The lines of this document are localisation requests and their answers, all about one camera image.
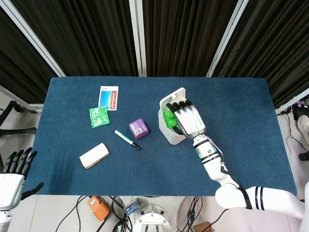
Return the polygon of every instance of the pen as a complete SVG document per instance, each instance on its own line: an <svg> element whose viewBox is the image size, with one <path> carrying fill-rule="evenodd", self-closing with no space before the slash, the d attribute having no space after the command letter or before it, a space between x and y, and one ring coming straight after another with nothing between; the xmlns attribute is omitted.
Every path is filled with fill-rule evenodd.
<svg viewBox="0 0 309 232"><path fill-rule="evenodd" d="M123 140L125 140L127 143L131 144L132 146L134 146L136 149L140 150L140 147L136 145L136 143L134 143L132 140L130 140L128 137L126 137L124 134L122 134L121 132L119 132L118 130L115 130L115 134L118 135L120 138L122 138Z"/></svg>

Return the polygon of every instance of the blue tablecloth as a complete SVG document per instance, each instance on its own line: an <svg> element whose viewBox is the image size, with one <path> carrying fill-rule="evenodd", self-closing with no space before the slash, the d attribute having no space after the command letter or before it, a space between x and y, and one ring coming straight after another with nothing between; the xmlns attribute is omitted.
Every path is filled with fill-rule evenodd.
<svg viewBox="0 0 309 232"><path fill-rule="evenodd" d="M119 86L111 123L91 128L89 108L98 106L100 86ZM51 80L34 141L38 151L26 190L39 194L205 195L215 194L192 140L171 145L158 127L159 101L180 87L223 150L225 164L245 188L264 186L296 194L282 135L264 79L200 77L65 77ZM134 140L129 123L142 118L150 133ZM110 155L90 169L79 157L100 143Z"/></svg>

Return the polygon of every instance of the robotic hand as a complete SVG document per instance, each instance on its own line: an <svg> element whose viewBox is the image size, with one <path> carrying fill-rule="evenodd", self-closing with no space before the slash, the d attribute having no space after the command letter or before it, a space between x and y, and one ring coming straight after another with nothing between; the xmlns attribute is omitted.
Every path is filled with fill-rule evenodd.
<svg viewBox="0 0 309 232"><path fill-rule="evenodd" d="M0 232L7 232L12 220L11 209L18 206L23 199L38 192L44 185L40 183L31 191L23 192L31 163L37 152L31 153L32 148L25 152L12 153L7 159L0 174Z"/></svg>
<svg viewBox="0 0 309 232"><path fill-rule="evenodd" d="M303 220L300 232L309 231L309 182L305 187L306 211L305 203L285 190L264 187L244 189L227 170L223 152L211 138L204 135L206 127L196 107L189 100L168 103L166 107L174 113L184 136L193 139L193 147L209 177L220 183L215 198L221 207L284 213Z"/></svg>

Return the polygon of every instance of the purple box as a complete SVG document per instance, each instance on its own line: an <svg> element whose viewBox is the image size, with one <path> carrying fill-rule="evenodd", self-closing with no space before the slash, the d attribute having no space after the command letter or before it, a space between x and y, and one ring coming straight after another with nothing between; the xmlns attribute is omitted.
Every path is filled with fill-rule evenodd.
<svg viewBox="0 0 309 232"><path fill-rule="evenodd" d="M136 121L129 124L130 130L136 139L139 139L147 135L148 128L146 127L143 119L137 119Z"/></svg>

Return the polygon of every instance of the green snack bag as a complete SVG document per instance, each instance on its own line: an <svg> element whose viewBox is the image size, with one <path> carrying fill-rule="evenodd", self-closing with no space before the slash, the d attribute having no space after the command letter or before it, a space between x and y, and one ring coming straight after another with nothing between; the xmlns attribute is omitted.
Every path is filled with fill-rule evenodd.
<svg viewBox="0 0 309 232"><path fill-rule="evenodd" d="M91 127L99 127L110 123L108 118L107 107L98 107L89 109Z"/></svg>

